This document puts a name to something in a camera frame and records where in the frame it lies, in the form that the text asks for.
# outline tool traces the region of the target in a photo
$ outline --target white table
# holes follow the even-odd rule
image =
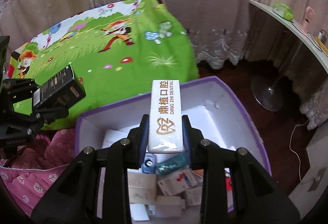
[[[306,37],[303,33],[299,31],[301,29],[301,24],[299,24],[296,21],[293,21],[291,23],[287,20],[284,20],[283,18],[275,14],[272,11],[272,7],[270,6],[264,5],[262,3],[253,0],[250,0],[250,3],[256,6],[257,8],[263,10],[264,12],[275,18],[280,23],[282,23],[286,28],[292,31],[300,40],[299,46],[297,47],[297,50],[294,52],[293,57],[289,61],[289,64],[292,64],[301,46],[305,44],[328,73],[328,57],[326,56],[325,53],[321,52],[319,49],[316,48],[318,44],[312,39],[309,33],[307,34],[308,37]],[[251,88],[254,97],[263,107],[265,107],[270,111],[279,111],[283,106],[283,96],[281,94],[280,89],[276,85],[282,76],[283,76],[283,72],[279,74],[279,77],[274,82],[271,82],[270,80],[262,76],[255,76],[251,80]]]

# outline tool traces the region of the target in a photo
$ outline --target pink fan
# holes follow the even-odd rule
[[[303,20],[302,28],[301,28],[301,32],[305,35],[307,33],[307,26],[309,25],[309,21],[313,16],[314,16],[314,10],[310,7],[307,7],[305,11],[305,17]]]

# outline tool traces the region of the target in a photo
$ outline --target green object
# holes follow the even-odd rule
[[[294,19],[294,14],[292,13],[292,10],[282,3],[274,3],[272,11],[283,19],[288,20],[290,22],[292,22]]]
[[[32,56],[24,77],[42,85],[71,65],[87,96],[70,108],[67,118],[44,129],[74,127],[78,115],[87,110],[151,91],[152,80],[177,79],[183,83],[199,77],[186,30],[157,0],[105,5],[54,27],[55,33],[44,32],[32,39],[39,51]],[[33,52],[35,45],[31,43],[16,50],[22,53],[20,58],[28,56],[26,51]],[[11,60],[10,64],[15,68],[12,77],[20,78],[24,61]],[[29,114],[31,100],[14,107],[16,112]]]

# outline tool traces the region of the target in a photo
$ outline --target teal package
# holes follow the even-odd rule
[[[160,174],[167,174],[175,171],[178,168],[182,168],[187,165],[187,160],[184,154],[179,154],[166,160],[163,163],[157,164],[157,170]]]

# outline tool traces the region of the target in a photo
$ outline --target screw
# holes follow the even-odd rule
[[[239,148],[237,151],[239,155],[246,155],[248,153],[247,149],[243,147]]]
[[[121,139],[121,145],[128,145],[130,143],[130,140],[128,138]]]
[[[208,146],[211,143],[209,139],[201,139],[200,144],[203,146]]]
[[[93,152],[93,147],[87,146],[83,149],[83,152],[88,155]]]
[[[146,161],[146,166],[147,167],[152,167],[153,166],[153,162],[151,160],[147,160]]]

